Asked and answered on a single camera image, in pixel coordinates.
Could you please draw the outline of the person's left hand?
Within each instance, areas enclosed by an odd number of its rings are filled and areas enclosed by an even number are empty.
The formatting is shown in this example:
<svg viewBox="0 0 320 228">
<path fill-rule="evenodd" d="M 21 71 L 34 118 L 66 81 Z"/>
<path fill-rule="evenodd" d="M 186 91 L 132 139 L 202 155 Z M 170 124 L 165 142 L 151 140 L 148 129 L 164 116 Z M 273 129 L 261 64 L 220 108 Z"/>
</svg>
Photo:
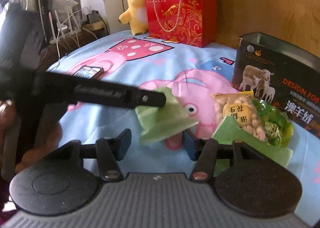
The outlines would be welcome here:
<svg viewBox="0 0 320 228">
<path fill-rule="evenodd" d="M 9 182 L 13 175 L 35 164 L 58 148 L 62 138 L 59 123 L 67 112 L 67 104 L 48 104 L 41 113 L 40 126 L 36 128 L 36 144 L 16 161 L 21 118 L 13 102 L 1 101 L 1 215 L 9 201 Z"/>
</svg>

